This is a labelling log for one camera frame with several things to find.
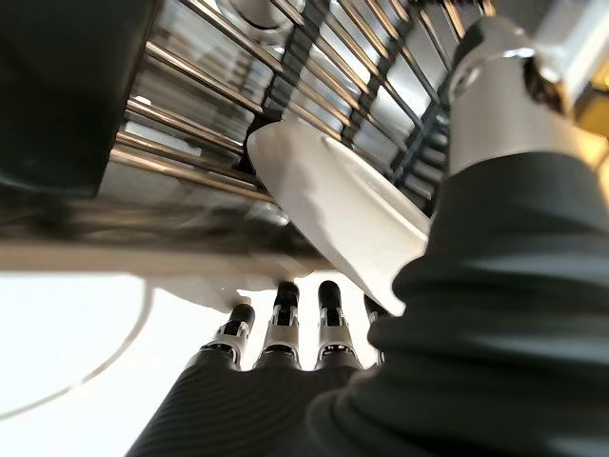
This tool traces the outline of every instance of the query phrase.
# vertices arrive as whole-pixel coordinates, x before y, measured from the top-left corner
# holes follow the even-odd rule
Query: metal wire rack
[[[448,145],[452,51],[471,23],[495,13],[492,3],[271,1],[291,26],[275,43],[252,39],[220,2],[167,0],[110,161],[272,203],[244,141],[296,116],[430,215]]]

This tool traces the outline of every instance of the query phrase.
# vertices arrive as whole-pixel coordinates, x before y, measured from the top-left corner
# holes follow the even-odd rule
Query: chrome bar
[[[391,5],[391,8],[400,19],[406,22],[410,20],[410,15],[408,14],[408,11],[406,11],[406,8],[400,3],[400,0],[389,0],[389,5]]]
[[[391,83],[389,83],[389,81],[385,80],[384,84],[382,84],[382,86],[387,91],[387,93],[391,96],[391,98],[393,98],[393,100],[398,104],[398,106],[402,109],[402,111],[410,118],[410,120],[415,125],[415,127],[420,129],[422,127],[421,118],[419,116],[417,116],[417,113],[415,111],[413,111],[412,108],[410,108],[410,106],[403,100],[403,98],[401,98],[401,96],[398,94],[398,92],[393,87],[393,85]]]
[[[282,75],[282,77],[287,79],[288,82],[293,82],[293,85],[296,85],[298,83],[301,92],[307,97],[309,97],[311,100],[313,100],[315,103],[320,105],[320,107],[327,110],[333,116],[337,117],[337,119],[341,121],[345,120],[348,123],[348,119],[345,118],[335,107],[328,103],[327,100],[325,100],[316,90],[310,87],[307,83],[300,80],[298,74],[292,74],[292,72],[287,73],[279,60],[273,57],[262,46],[253,43],[240,30],[238,30],[235,26],[228,22],[222,14],[218,13],[217,11],[215,11],[214,9],[199,0],[180,1],[193,12],[200,15],[218,31],[223,33],[226,37],[231,39],[234,43],[239,45],[244,50],[247,50],[248,52],[253,54],[256,58],[258,58],[261,62],[270,67],[276,73]]]
[[[315,1],[313,1],[313,5],[320,11],[322,11],[322,7],[317,5]],[[358,60],[366,67],[366,69],[370,72],[372,77],[380,80],[382,86],[385,88],[387,93],[393,98],[393,100],[398,104],[400,109],[412,120],[415,126],[422,126],[422,121],[417,116],[417,114],[408,106],[408,104],[401,98],[398,92],[393,88],[391,83],[389,83],[386,79],[382,78],[379,75],[379,69],[374,65],[372,60],[368,57],[362,47],[353,39],[353,37],[349,34],[347,29],[343,27],[343,25],[336,19],[336,16],[330,11],[325,18],[325,23],[328,27],[339,37],[339,39],[344,43],[344,45],[358,58]]]
[[[206,88],[222,95],[231,102],[239,105],[241,108],[247,109],[255,114],[264,113],[263,109],[259,105],[244,97],[237,90],[216,79],[214,76],[210,75],[200,67],[188,62],[170,50],[148,41],[146,43],[146,54],[156,61],[161,62],[184,76],[196,81],[202,86],[205,86]]]
[[[292,24],[294,24],[295,26],[303,26],[305,24],[305,20],[303,19],[303,17],[301,16],[300,12],[298,10],[296,10],[293,6],[291,6],[288,2],[286,2],[285,0],[270,0],[271,3],[279,10],[281,11],[285,17],[287,17]],[[329,43],[327,43],[327,41],[325,41],[323,39],[323,37],[319,37],[316,43],[316,46],[318,47],[318,49],[320,49],[320,51],[328,58],[328,60],[330,60],[330,62],[332,62],[334,65],[337,66],[337,68],[339,70],[343,71],[343,74],[349,78],[351,81],[353,81],[354,83],[357,83],[358,81],[360,82],[360,84],[357,84],[357,86],[360,88],[361,85],[363,85],[363,87],[365,88],[365,92],[364,93],[369,93],[369,88],[367,86],[366,83],[363,82],[363,80],[357,76],[357,74],[353,71],[353,69],[345,62],[345,60],[341,57],[341,55],[335,51],[330,45]],[[333,82],[332,80],[332,76],[325,70],[323,69],[319,64],[317,64],[314,60],[309,59],[309,61],[307,62],[307,68],[311,70],[310,66],[314,66],[316,71],[311,71],[315,76],[317,76],[318,78],[320,78],[320,80],[325,83],[327,86],[329,86],[328,82],[324,81],[322,79],[322,75],[324,76],[324,78],[329,78],[330,81]],[[402,142],[397,140],[387,129],[385,129],[383,127],[383,125],[370,113],[370,111],[366,111],[364,112],[363,109],[361,109],[361,107],[359,106],[359,104],[357,103],[357,101],[350,95],[349,92],[347,92],[345,89],[341,88],[342,90],[345,91],[345,96],[343,96],[342,98],[345,100],[345,102],[352,108],[354,109],[358,114],[360,114],[366,121],[368,121],[370,123],[370,125],[375,128],[380,134],[382,134],[384,137],[386,137],[389,141],[391,141],[392,143],[395,144],[395,146],[398,148],[398,150],[403,150],[403,145]]]
[[[376,35],[375,31],[368,25],[363,19],[360,13],[357,11],[351,0],[338,0],[341,8],[349,16],[349,19],[355,24],[355,27],[362,33],[368,43],[374,48],[374,50],[383,58],[388,59],[389,53],[384,47],[383,42]]]
[[[383,27],[384,31],[392,39],[399,40],[401,37],[398,34],[398,31],[393,26],[393,24],[391,23],[391,20],[385,14],[385,12],[383,11],[383,8],[381,8],[379,6],[379,4],[376,2],[376,0],[364,0],[364,1],[365,1],[366,5],[368,6],[368,8],[372,11],[372,14],[374,14],[374,17],[377,19],[377,21],[379,21],[379,23]],[[438,93],[436,92],[434,87],[429,82],[429,79],[427,79],[427,76],[425,76],[425,73],[423,72],[421,66],[419,65],[417,60],[413,57],[413,55],[410,52],[410,49],[408,48],[407,45],[402,46],[402,48],[400,49],[400,54],[402,55],[402,58],[406,62],[408,67],[410,67],[410,69],[412,70],[414,75],[417,77],[417,79],[421,83],[422,87],[427,92],[427,95],[429,95],[429,98],[431,99],[431,101],[436,102],[436,103],[440,102],[440,97],[438,96]]]
[[[298,10],[296,10],[289,2],[286,0],[270,0],[271,3],[277,8],[281,13],[289,19],[292,24],[295,26],[303,27],[303,32],[309,37],[313,38],[313,36],[309,33],[309,30],[305,26],[305,19],[300,14]],[[315,46],[328,58],[330,62],[332,62],[343,74],[353,82],[362,93],[368,93],[368,86],[363,81],[360,76],[345,62],[342,56],[330,46],[330,44],[325,41],[322,36],[317,37]]]
[[[220,31],[225,36],[227,36],[229,39],[234,41],[238,46],[242,47],[244,50],[250,51],[255,57],[259,58],[264,64],[266,64],[272,70],[276,71],[278,74],[281,74],[284,78],[286,78],[288,80],[289,79],[294,80],[296,82],[295,85],[297,86],[298,90],[300,90],[305,96],[309,97],[314,103],[320,105],[321,108],[328,111],[332,116],[336,117],[344,125],[346,125],[346,126],[350,125],[350,122],[348,121],[348,119],[342,113],[340,113],[335,107],[333,107],[329,103],[327,103],[327,101],[325,99],[323,99],[323,97],[316,90],[314,90],[308,84],[306,84],[305,82],[300,80],[298,75],[285,74],[285,69],[282,67],[281,63],[275,57],[273,57],[268,51],[266,51],[261,46],[255,44],[255,43],[252,43],[240,30],[237,30],[232,24],[230,24],[217,11],[211,9],[209,6],[203,4],[199,0],[180,0],[180,1],[185,6],[187,6],[189,9],[191,9],[193,12],[197,13],[203,19],[205,19],[207,22],[209,22],[218,31]],[[278,8],[283,14],[285,14],[285,16],[289,20],[291,20],[293,22],[293,24],[296,24],[296,25],[302,24],[303,25],[305,23],[300,12],[298,10],[296,10],[294,7],[292,7],[291,5],[289,5],[285,0],[271,0],[271,2],[273,3],[273,5],[276,8]],[[343,28],[343,26],[340,25],[340,23],[338,23],[338,21],[336,21],[336,19],[335,19],[335,22],[338,24],[339,28],[341,28],[343,33],[349,37],[350,41],[352,41],[355,44],[355,46],[359,47],[359,45],[357,45],[357,43],[355,43],[353,41],[353,39],[350,37],[348,32]],[[354,84],[356,84],[356,86],[358,86],[358,88],[363,91],[363,93],[369,93],[369,88],[368,88],[367,84],[359,76],[357,76],[357,73],[355,73],[355,71],[346,63],[346,61],[340,56],[340,54],[337,51],[335,51],[323,38],[318,39],[316,46],[318,47],[318,49],[321,52],[324,53],[324,55],[328,58],[328,60],[330,60],[330,62],[332,62],[334,65],[336,65],[337,68],[339,68],[339,70],[341,70],[345,74],[345,76],[347,76],[351,81],[353,81]],[[368,58],[368,61],[369,61],[370,68],[372,68],[374,70],[374,72],[378,74],[376,66],[374,66],[374,64],[369,60],[369,58]],[[343,100],[345,100],[345,102],[351,108],[353,108],[360,115],[362,115],[366,120],[368,120],[368,122],[370,122],[370,124],[373,127],[375,127],[375,129],[378,129],[379,132],[381,134],[383,134],[383,136],[386,136],[390,141],[394,142],[398,148],[401,147],[400,143],[396,142],[395,139],[390,134],[388,134],[387,130],[383,129],[381,127],[381,124],[369,112],[364,112],[361,109],[361,107],[359,106],[359,103],[357,102],[357,100],[355,100],[355,98],[353,98],[353,96],[350,93],[348,93],[348,91],[346,91],[344,88],[342,88],[331,77],[331,75],[329,75],[327,73],[326,70],[324,70],[321,66],[319,66],[319,64],[314,63],[311,59],[309,59],[308,62],[306,63],[306,67],[309,69],[309,71],[311,71],[311,73],[313,75],[315,75],[320,81],[322,81],[322,83],[324,83],[330,89],[335,91],[337,93],[337,95],[339,95]],[[421,124],[421,120],[417,117],[417,115],[414,113],[414,111],[412,111],[412,109],[404,102],[404,100],[402,100],[402,98],[395,91],[395,89],[386,81],[384,82],[383,86],[385,87],[387,92],[391,95],[391,97],[394,98],[396,103],[398,103],[400,108],[406,113],[406,115],[408,115],[408,117],[410,117],[412,119],[413,123],[416,126],[419,126]],[[335,137],[336,135],[338,135],[337,132],[330,129],[326,124],[324,124],[322,121],[317,119],[312,113],[310,113],[303,107],[297,106],[296,110],[298,111],[297,114],[299,114],[299,115],[300,115],[300,113],[304,113],[304,116],[306,116],[305,121],[307,121],[309,124],[314,125],[315,127],[318,127],[318,128],[320,128],[319,126],[323,126],[320,129],[322,129],[324,132],[326,132],[330,136]]]
[[[309,69],[309,71],[311,71],[311,73],[313,73],[313,75],[319,78],[322,83],[336,92],[337,95],[339,95],[351,108],[358,109],[360,107],[360,104],[353,94],[341,86],[341,84],[339,84],[336,79],[320,64],[315,62],[313,59],[308,59],[306,67]]]
[[[429,36],[429,39],[431,40],[432,45],[434,45],[436,52],[440,56],[440,59],[442,60],[444,67],[447,70],[450,70],[450,59],[448,58],[448,54],[446,54],[446,50],[444,49],[444,46],[442,45],[442,42],[440,41],[440,37],[438,36],[438,33],[436,32],[436,28],[434,27],[431,20],[429,19],[429,16],[422,9],[417,9],[417,15],[419,16],[419,21],[421,22],[422,26],[425,28],[425,31],[427,32],[427,35]]]
[[[179,130],[221,149],[234,152],[238,155],[244,154],[243,145],[241,143],[231,140],[220,133],[208,129],[207,127],[203,127],[194,121],[186,119],[185,117],[179,116],[174,112],[146,105],[133,98],[129,98],[127,101],[127,111],[140,114],[147,119],[171,127],[172,129]]]
[[[391,19],[389,19],[389,17],[387,17],[387,15],[384,13],[383,8],[381,8],[381,6],[377,3],[377,0],[363,0],[363,1],[368,6],[368,9],[372,11],[372,14],[374,14],[374,17],[377,19],[377,21],[379,21],[379,24],[381,24],[381,26],[383,26],[384,31],[386,31],[387,34],[394,40],[399,39],[400,36],[398,35],[398,31],[396,30],[395,27],[393,27],[393,23],[391,22]]]
[[[313,1],[313,6],[321,12],[325,13],[324,7],[317,4],[317,2]],[[343,24],[336,18],[332,11],[328,11],[325,17],[325,23],[332,30],[332,32],[343,42],[346,48],[360,61],[360,63],[365,67],[366,70],[371,75],[379,77],[379,69],[377,69],[372,59],[368,57],[368,54],[365,53],[365,50],[358,44],[357,41],[350,35],[347,29],[344,28]]]
[[[326,135],[334,138],[337,141],[341,141],[341,135],[337,131],[334,131],[327,124],[324,124],[317,116],[311,113],[308,109],[294,102],[293,100],[290,102],[287,107],[290,111],[294,112],[298,116],[302,117],[306,122],[308,122],[311,126],[319,129]]]
[[[211,171],[227,178],[237,179],[253,186],[259,185],[255,176],[242,173],[236,169],[229,169],[224,164],[195,157],[181,150],[171,148],[167,145],[152,141],[140,135],[134,135],[133,133],[129,133],[127,131],[119,131],[116,134],[116,143],[119,145],[128,146],[130,148],[136,148],[144,152],[149,152],[160,157],[165,157],[166,159],[182,162],[183,164],[192,165],[198,169]]]
[[[211,26],[238,44],[244,50],[254,55],[274,71],[281,72],[282,64],[262,46],[252,42],[239,29],[232,25],[222,14],[201,0],[180,0],[180,2],[203,17]]]
[[[427,95],[429,95],[431,101],[434,103],[440,103],[440,96],[438,95],[434,87],[431,85],[431,82],[429,82],[429,79],[427,79],[427,76],[425,76],[425,73],[422,71],[422,68],[417,62],[417,59],[414,58],[410,50],[406,46],[403,46],[400,50],[400,54],[402,55],[402,58],[406,62],[408,67],[412,70],[414,75],[421,83],[425,92],[427,92]]]
[[[444,11],[444,16],[446,16],[450,27],[455,33],[457,41],[461,41],[465,35],[465,28],[463,27],[463,23],[457,8],[455,8],[455,5],[453,5],[452,1],[450,0],[443,0],[441,2],[441,6],[442,10]]]
[[[269,195],[256,190],[254,187],[228,183],[226,181],[215,179],[209,174],[199,170],[185,169],[162,160],[147,157],[138,152],[127,151],[121,147],[114,147],[110,151],[109,160],[117,164],[163,174],[172,178],[183,179],[191,183],[199,184],[212,189],[222,190],[242,197],[274,203],[273,199]]]
[[[295,113],[296,115],[300,116],[303,120],[305,120],[311,126],[315,127],[316,129],[319,129],[321,132],[328,135],[330,138],[338,141],[339,143],[343,143],[343,137],[340,135],[340,133],[331,129],[330,126],[328,126],[327,124],[324,124],[317,116],[315,116],[313,113],[311,113],[309,110],[307,110],[302,105],[299,105],[298,103],[296,103],[292,100],[287,108],[290,111],[292,111],[293,113]],[[376,157],[374,157],[374,155],[372,155],[367,150],[360,148],[359,146],[356,146],[356,145],[345,145],[345,146],[347,146],[348,148],[351,148],[351,150],[353,150],[356,154],[361,156],[366,162],[368,162],[370,165],[372,165],[375,169],[382,170],[383,172],[385,172],[388,169],[386,166],[379,163],[378,159],[376,159]]]
[[[354,69],[342,58],[342,56],[332,48],[325,39],[320,36],[315,43],[315,46],[332,62],[353,84],[357,86],[361,93],[368,94],[370,89],[366,82],[360,77]]]
[[[497,12],[495,11],[495,6],[491,0],[478,0],[478,6],[481,9],[481,12],[485,16],[495,16]]]
[[[327,112],[329,112],[332,116],[341,121],[344,126],[349,126],[351,124],[351,121],[349,121],[348,117],[342,114],[339,109],[329,103],[325,98],[322,97],[319,92],[314,90],[308,84],[304,83],[302,80],[298,82],[296,88],[304,95],[306,95],[309,99],[311,99],[313,102],[315,102],[317,105],[319,105]]]

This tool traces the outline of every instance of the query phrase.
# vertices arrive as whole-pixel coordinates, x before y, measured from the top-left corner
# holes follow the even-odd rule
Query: dish rack
[[[43,227],[70,241],[317,257],[246,154],[252,131],[294,118],[353,149],[431,216],[452,54],[492,3],[268,0],[277,24],[260,28],[236,1],[157,4],[96,198],[13,198],[5,235]]]

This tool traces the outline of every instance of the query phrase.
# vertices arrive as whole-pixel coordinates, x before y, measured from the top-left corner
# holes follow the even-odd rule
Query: black fingertip
[[[378,317],[386,316],[389,314],[385,308],[383,308],[381,305],[379,305],[367,295],[363,296],[363,306],[365,307],[365,312],[368,315],[368,318],[373,312],[376,312]]]
[[[245,322],[250,328],[252,328],[252,326],[254,325],[255,319],[256,313],[254,312],[254,308],[245,303],[237,305],[230,313],[229,318],[230,321]]]
[[[320,309],[327,308],[328,310],[341,307],[341,289],[339,285],[333,281],[323,281],[320,284],[318,291],[320,300]]]
[[[298,287],[294,283],[284,281],[277,287],[275,305],[282,305],[282,307],[297,307],[299,298],[300,292],[298,291]]]

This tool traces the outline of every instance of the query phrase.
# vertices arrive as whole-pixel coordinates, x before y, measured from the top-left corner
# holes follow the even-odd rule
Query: white plate
[[[249,137],[256,174],[294,225],[339,271],[393,314],[391,289],[419,257],[429,219],[351,149],[296,122]]]

